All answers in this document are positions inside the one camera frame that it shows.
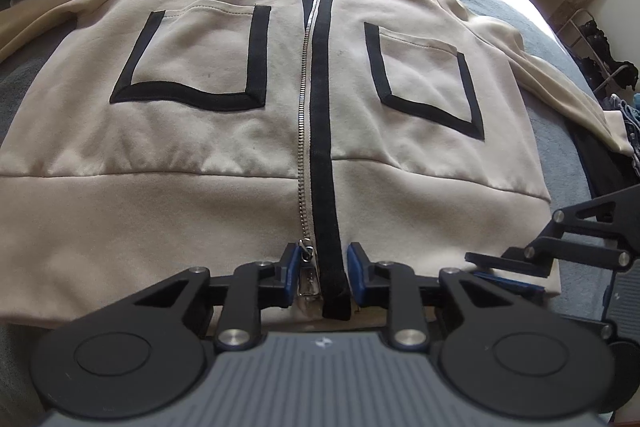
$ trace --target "zipper pull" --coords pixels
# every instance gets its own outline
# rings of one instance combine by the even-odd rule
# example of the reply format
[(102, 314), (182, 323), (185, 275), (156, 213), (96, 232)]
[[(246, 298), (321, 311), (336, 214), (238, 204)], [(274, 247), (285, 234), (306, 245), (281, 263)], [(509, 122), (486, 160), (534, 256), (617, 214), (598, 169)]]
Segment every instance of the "zipper pull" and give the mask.
[(300, 273), (298, 275), (298, 296), (313, 300), (320, 295), (320, 279), (316, 263), (316, 250), (311, 239), (298, 241), (300, 247)]

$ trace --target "jacket pocket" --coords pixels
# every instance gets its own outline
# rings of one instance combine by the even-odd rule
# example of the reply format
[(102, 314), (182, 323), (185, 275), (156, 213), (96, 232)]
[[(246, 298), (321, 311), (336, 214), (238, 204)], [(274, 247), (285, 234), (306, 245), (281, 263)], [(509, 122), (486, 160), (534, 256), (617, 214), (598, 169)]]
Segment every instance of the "jacket pocket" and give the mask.
[(446, 42), (366, 22), (364, 31), (380, 102), (484, 140), (482, 114), (465, 55)]
[(152, 12), (110, 103), (170, 100), (211, 111), (264, 107), (270, 6), (201, 0)]

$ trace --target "beige jacket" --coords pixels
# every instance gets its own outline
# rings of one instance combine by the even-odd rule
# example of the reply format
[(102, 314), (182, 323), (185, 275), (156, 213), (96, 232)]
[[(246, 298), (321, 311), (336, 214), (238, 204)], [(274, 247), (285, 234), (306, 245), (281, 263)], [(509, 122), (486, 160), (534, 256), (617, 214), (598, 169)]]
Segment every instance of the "beige jacket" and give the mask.
[[(70, 14), (0, 147), (3, 320), (305, 237), (324, 315), (347, 318), (352, 241), (422, 275), (526, 245), (550, 210), (518, 85), (630, 153), (622, 121), (456, 0), (29, 0), (0, 12), (0, 60)], [(557, 269), (520, 279), (559, 291)]]

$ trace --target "gray bedsheet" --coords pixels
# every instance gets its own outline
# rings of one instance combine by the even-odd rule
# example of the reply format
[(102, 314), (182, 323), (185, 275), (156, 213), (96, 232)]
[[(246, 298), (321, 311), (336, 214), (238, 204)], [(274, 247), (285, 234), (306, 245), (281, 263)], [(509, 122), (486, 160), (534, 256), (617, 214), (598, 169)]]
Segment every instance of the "gray bedsheet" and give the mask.
[[(461, 0), (472, 11), (491, 15), (511, 23), (525, 39), (527, 51), (548, 60), (563, 71), (585, 92), (586, 81), (571, 58), (548, 35), (503, 0)], [(0, 64), (0, 142), (8, 129), (22, 96), (34, 75), (72, 25), (48, 32), (18, 55)], [(590, 199), (587, 182), (575, 147), (557, 113), (526, 92), (524, 100), (533, 126), (546, 185), (553, 207)], [(604, 270), (561, 263), (562, 295), (552, 301), (555, 311), (599, 317), (602, 295), (610, 274)], [(35, 341), (42, 335), (38, 328), (0, 326), (0, 426), (33, 425), (42, 413), (28, 377), (28, 358)]]

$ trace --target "metal zipper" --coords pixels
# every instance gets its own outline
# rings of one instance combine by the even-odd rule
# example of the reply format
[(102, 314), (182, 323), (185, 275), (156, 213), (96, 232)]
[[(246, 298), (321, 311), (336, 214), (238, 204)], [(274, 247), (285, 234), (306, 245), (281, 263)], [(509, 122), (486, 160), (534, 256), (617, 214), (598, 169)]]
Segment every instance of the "metal zipper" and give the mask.
[(318, 276), (318, 260), (316, 248), (313, 244), (313, 232), (309, 224), (305, 187), (305, 103), (307, 87), (308, 50), (311, 36), (311, 26), (318, 0), (314, 0), (311, 12), (305, 26), (305, 39), (302, 42), (302, 73), (300, 74), (300, 96), (298, 97), (298, 207), (300, 224), (302, 225), (302, 239), (298, 241), (300, 247), (300, 273), (298, 276), (298, 296), (308, 300), (315, 300), (321, 295), (320, 278)]

